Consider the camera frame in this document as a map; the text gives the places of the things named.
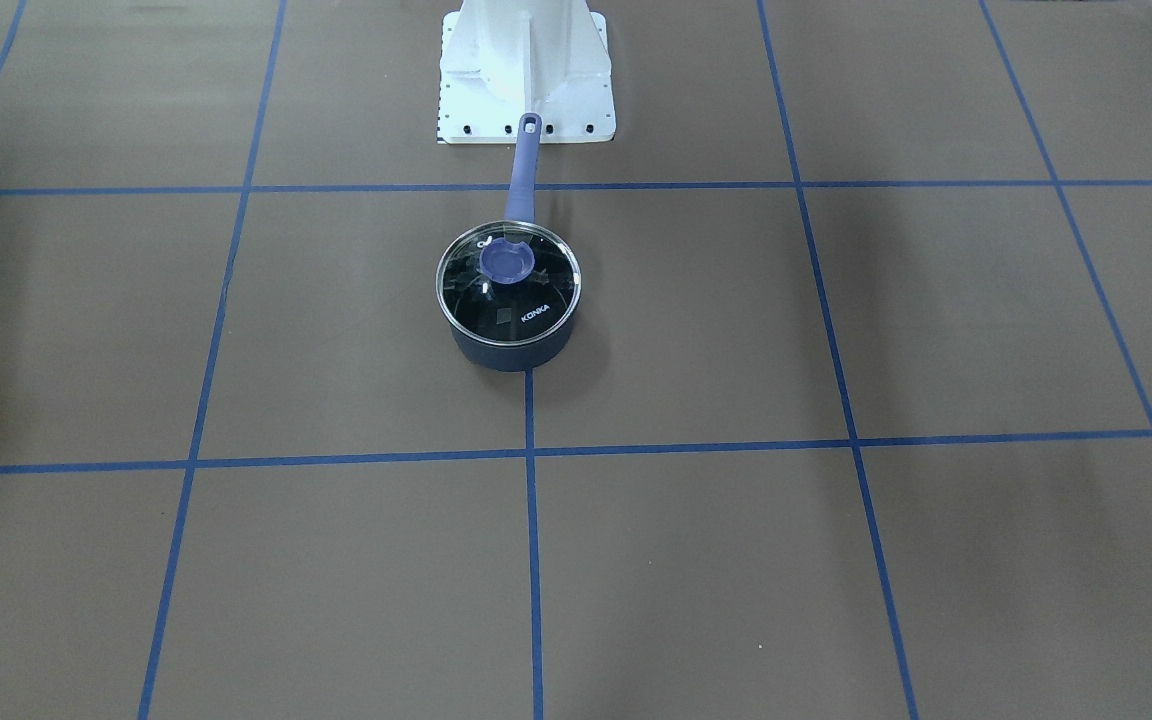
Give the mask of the glass pot lid blue knob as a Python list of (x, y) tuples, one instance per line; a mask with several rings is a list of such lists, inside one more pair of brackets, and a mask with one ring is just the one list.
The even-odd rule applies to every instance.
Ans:
[(540, 343), (571, 323), (579, 260), (556, 232), (500, 220), (476, 225), (435, 264), (434, 297), (450, 328), (479, 344)]

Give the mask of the dark blue saucepan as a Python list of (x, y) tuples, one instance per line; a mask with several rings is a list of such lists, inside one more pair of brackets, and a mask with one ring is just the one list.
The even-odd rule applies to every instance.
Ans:
[(435, 305), (470, 363), (526, 372), (570, 341), (582, 297), (579, 260), (556, 232), (536, 222), (536, 173), (547, 124), (536, 113), (515, 127), (502, 219), (475, 225), (435, 264)]

